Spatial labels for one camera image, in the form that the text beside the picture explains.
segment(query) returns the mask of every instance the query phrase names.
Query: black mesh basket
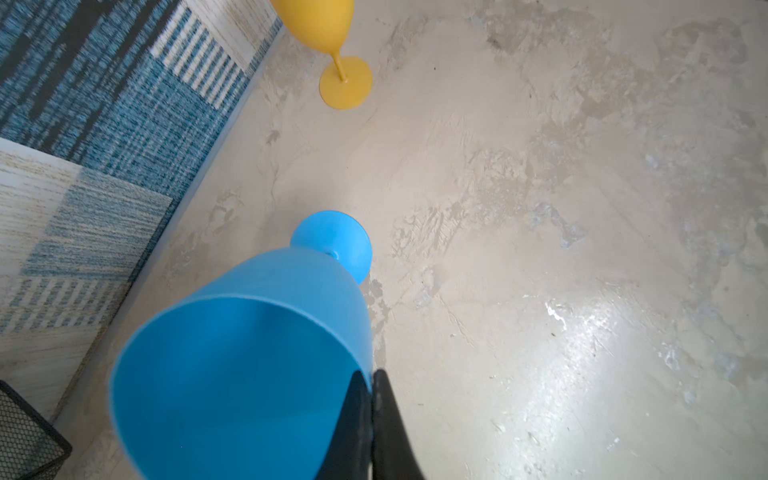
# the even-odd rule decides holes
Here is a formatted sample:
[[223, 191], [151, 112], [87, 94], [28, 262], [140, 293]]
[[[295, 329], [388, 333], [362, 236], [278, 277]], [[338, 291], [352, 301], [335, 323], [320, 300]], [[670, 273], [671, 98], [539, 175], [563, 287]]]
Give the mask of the black mesh basket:
[[53, 480], [70, 453], [72, 445], [0, 380], [0, 480]]

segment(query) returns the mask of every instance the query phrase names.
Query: wire mesh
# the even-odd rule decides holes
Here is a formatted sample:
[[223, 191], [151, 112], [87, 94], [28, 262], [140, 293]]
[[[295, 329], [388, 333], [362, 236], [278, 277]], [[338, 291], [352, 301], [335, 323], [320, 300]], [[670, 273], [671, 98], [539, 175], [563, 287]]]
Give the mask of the wire mesh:
[[0, 480], [53, 480], [71, 445], [0, 380]]

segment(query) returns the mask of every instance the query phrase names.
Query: wine glass stem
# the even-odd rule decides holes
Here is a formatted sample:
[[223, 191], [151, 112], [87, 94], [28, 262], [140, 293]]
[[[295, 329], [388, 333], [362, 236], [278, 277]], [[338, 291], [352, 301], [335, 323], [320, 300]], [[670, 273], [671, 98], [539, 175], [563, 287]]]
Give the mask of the wine glass stem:
[[339, 52], [334, 51], [331, 54], [331, 57], [333, 58], [333, 63], [336, 64], [336, 69], [339, 71], [339, 76], [341, 77], [342, 83], [346, 83], [346, 72], [344, 71], [344, 67], [341, 66], [341, 57], [339, 56]]

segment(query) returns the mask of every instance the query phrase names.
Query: wine glass base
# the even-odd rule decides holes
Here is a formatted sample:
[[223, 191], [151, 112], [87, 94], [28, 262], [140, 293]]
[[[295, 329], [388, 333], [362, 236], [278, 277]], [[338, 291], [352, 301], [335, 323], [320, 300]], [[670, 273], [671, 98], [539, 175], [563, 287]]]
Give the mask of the wine glass base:
[[342, 57], [341, 65], [346, 72], [346, 81], [341, 81], [339, 71], [331, 62], [320, 77], [320, 96], [328, 106], [348, 110], [368, 97], [373, 86], [373, 74], [361, 58]]

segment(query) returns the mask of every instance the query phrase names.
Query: yellow wine glass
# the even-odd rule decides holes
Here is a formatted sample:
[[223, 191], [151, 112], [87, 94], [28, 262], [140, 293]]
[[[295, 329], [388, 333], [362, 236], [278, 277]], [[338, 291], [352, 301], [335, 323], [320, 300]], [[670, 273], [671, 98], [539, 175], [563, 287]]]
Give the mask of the yellow wine glass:
[[320, 96], [340, 110], [360, 105], [373, 86], [371, 69], [339, 51], [352, 25], [354, 0], [270, 0], [283, 24], [304, 45], [333, 58], [320, 77]]

